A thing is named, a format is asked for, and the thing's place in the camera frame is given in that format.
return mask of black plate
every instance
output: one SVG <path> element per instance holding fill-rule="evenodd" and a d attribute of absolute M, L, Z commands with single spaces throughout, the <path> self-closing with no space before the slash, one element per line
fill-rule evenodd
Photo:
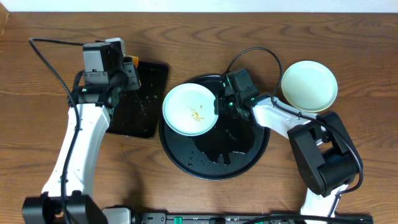
<path fill-rule="evenodd" d="M 206 75 L 188 81 L 207 87 L 215 95 L 223 91 L 219 75 Z M 266 150 L 269 128 L 252 121 L 219 116 L 205 134 L 183 136 L 159 119 L 163 148 L 181 170 L 202 179 L 220 180 L 236 177 L 249 170 Z"/>
<path fill-rule="evenodd" d="M 123 97 L 114 109 L 107 132 L 153 138 L 162 111 L 169 69 L 166 65 L 159 63 L 139 62 L 137 72 L 141 87 L 135 92 L 123 93 Z"/>

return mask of cable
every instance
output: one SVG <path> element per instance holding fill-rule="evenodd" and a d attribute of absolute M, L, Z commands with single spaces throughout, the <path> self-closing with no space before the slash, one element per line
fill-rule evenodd
<path fill-rule="evenodd" d="M 73 134 L 72 141 L 69 146 L 69 150 L 67 153 L 67 156 L 65 158 L 65 162 L 63 164 L 63 169 L 62 169 L 62 175 L 61 175 L 61 204 L 62 204 L 62 211 L 63 215 L 65 217 L 65 221 L 67 224 L 70 224 L 70 214 L 67 210 L 67 202 L 65 198 L 65 193 L 66 193 L 66 177 L 67 177 L 67 170 L 69 166 L 69 161 L 70 157 L 72 155 L 73 147 L 75 145 L 79 130 L 80 130 L 80 117 L 79 117 L 79 112 L 76 106 L 75 101 L 73 100 L 72 94 L 70 93 L 67 85 L 65 82 L 62 80 L 61 76 L 55 71 L 55 69 L 49 64 L 49 62 L 44 58 L 44 56 L 39 52 L 37 47 L 35 46 L 34 42 L 35 41 L 41 41 L 41 42 L 50 42 L 50 43 L 55 43 L 55 44 L 66 44 L 66 45 L 77 45 L 77 46 L 83 46 L 84 44 L 81 43 L 73 43 L 73 42 L 64 42 L 64 41 L 59 41 L 59 40 L 48 40 L 48 39 L 40 39 L 40 38 L 30 38 L 29 43 L 32 46 L 33 50 L 35 53 L 39 56 L 39 58 L 43 61 L 43 63 L 51 70 L 51 72 L 54 74 L 55 78 L 61 83 L 62 88 L 65 90 L 65 92 L 68 95 L 68 98 L 72 104 L 73 109 L 75 110 L 76 114 L 76 126 L 75 126 L 75 133 Z"/>
<path fill-rule="evenodd" d="M 257 224 L 260 222 L 267 222 L 273 220 L 313 220 L 321 222 L 332 222 L 333 224 L 366 224 L 367 222 L 355 222 L 344 218 L 330 218 L 330 217 L 319 217 L 315 215 L 270 215 L 267 217 L 253 219 L 243 224 Z"/>
<path fill-rule="evenodd" d="M 321 121 L 319 121 L 319 120 L 317 120 L 317 119 L 314 119 L 314 118 L 311 118 L 311 117 L 309 117 L 309 116 L 305 116 L 305 115 L 303 115 L 302 113 L 296 113 L 296 112 L 293 112 L 293 111 L 288 110 L 288 109 L 286 109 L 286 108 L 283 108 L 283 107 L 281 107 L 280 105 L 278 105 L 278 104 L 275 102 L 274 97 L 275 97 L 276 92 L 277 92 L 278 88 L 280 87 L 280 83 L 281 83 L 281 81 L 282 81 L 283 69 L 282 69 L 282 63 L 280 62 L 278 56 L 276 56 L 276 54 L 275 54 L 274 52 L 270 51 L 269 49 L 264 48 L 264 47 L 252 47 L 252 48 L 249 48 L 249 49 L 246 49 L 246 50 L 242 51 L 241 53 L 237 54 L 237 56 L 235 56 L 235 58 L 231 61 L 231 63 L 229 64 L 228 68 L 225 70 L 223 76 L 225 76 L 225 75 L 229 72 L 229 70 L 230 70 L 230 68 L 232 67 L 233 63 L 234 63 L 240 56 L 242 56 L 243 54 L 245 54 L 246 52 L 249 52 L 249 51 L 251 51 L 251 50 L 264 50 L 264 51 L 270 53 L 272 56 L 274 56 L 274 58 L 276 59 L 276 61 L 277 61 L 277 63 L 278 63 L 278 66 L 279 66 L 279 79 L 278 79 L 278 82 L 277 82 L 277 84 L 276 84 L 276 86 L 275 86 L 275 88 L 274 88 L 274 91 L 272 92 L 272 95 L 271 95 L 271 102 L 272 102 L 272 104 L 273 104 L 274 106 L 276 106 L 277 108 L 281 109 L 282 111 L 288 112 L 288 113 L 290 113 L 290 114 L 292 114 L 292 115 L 295 115 L 295 116 L 297 116 L 297 117 L 299 117 L 299 118 L 304 118 L 304 119 L 310 120 L 310 121 L 312 121 L 312 122 L 318 124 L 319 126 L 324 127 L 326 130 L 328 130 L 328 131 L 331 132 L 332 134 L 338 136 L 338 137 L 341 139 L 341 141 L 347 146 L 347 148 L 348 148 L 348 150 L 349 150 L 349 153 L 354 157 L 356 166 L 357 166 L 357 168 L 358 168 L 358 173 L 359 173 L 358 183 L 357 183 L 354 187 L 352 187 L 352 188 L 350 188 L 350 189 L 348 189 L 348 190 L 342 190 L 342 191 L 336 193 L 336 195 L 335 195 L 336 197 L 335 197 L 335 199 L 334 199 L 334 201 L 333 201 L 333 205 L 332 205 L 331 210 L 330 210 L 330 212 L 329 212 L 329 214 L 328 214 L 328 217 L 331 217 L 331 214 L 333 214 L 333 213 L 335 212 L 335 210 L 336 210 L 337 202 L 338 202 L 338 200 L 341 198 L 341 195 L 342 195 L 342 194 L 349 193 L 349 192 L 353 192 L 353 191 L 355 191 L 356 189 L 358 189 L 358 188 L 362 185 L 362 182 L 363 182 L 363 169 L 362 169 L 361 163 L 359 162 L 359 155 L 357 155 L 357 154 L 353 151 L 353 149 L 351 148 L 351 146 L 348 144 L 348 141 L 347 141 L 347 140 L 343 137 L 343 135 L 342 135 L 337 129 L 335 129 L 333 126 L 330 126 L 330 125 L 328 125 L 328 124 L 325 124 L 324 122 L 321 122 Z"/>

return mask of wood grain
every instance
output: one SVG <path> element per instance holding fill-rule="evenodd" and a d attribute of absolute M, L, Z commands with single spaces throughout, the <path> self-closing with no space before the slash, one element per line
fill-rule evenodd
<path fill-rule="evenodd" d="M 285 69 L 300 60 L 325 64 L 339 84 L 331 110 L 345 123 L 365 174 L 363 186 L 343 197 L 338 212 L 398 222 L 397 14 L 12 13 L 0 41 L 1 223 L 22 223 L 22 203 L 40 194 L 67 125 L 66 96 L 28 38 L 92 42 L 116 36 L 129 54 L 169 64 L 166 91 L 197 75 L 223 72 L 238 52 L 258 45 L 273 50 Z M 39 46 L 71 84 L 83 68 L 81 48 Z M 271 56 L 251 52 L 234 67 L 243 66 L 262 91 L 273 89 L 278 73 Z M 94 193 L 100 207 L 268 213 L 299 211 L 305 191 L 290 144 L 276 133 L 251 170 L 224 181 L 178 169 L 158 135 L 106 134 Z"/>

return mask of white plate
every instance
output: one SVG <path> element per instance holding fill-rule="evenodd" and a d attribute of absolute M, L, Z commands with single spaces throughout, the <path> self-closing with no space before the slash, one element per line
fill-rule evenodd
<path fill-rule="evenodd" d="M 302 61 L 293 64 L 284 73 L 282 92 L 292 106 L 318 112 L 334 102 L 338 87 L 335 76 L 324 65 Z"/>
<path fill-rule="evenodd" d="M 216 96 L 206 87 L 186 83 L 173 88 L 163 102 L 165 122 L 175 132 L 197 136 L 209 131 L 217 122 Z"/>

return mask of round tray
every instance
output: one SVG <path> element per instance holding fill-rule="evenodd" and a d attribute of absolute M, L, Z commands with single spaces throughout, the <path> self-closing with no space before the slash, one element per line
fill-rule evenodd
<path fill-rule="evenodd" d="M 205 75 L 187 81 L 207 87 L 215 95 L 223 91 L 220 75 Z M 220 115 L 217 123 L 200 136 L 183 136 L 159 119 L 163 148 L 181 170 L 202 179 L 221 180 L 249 170 L 266 150 L 269 128 L 252 121 Z"/>

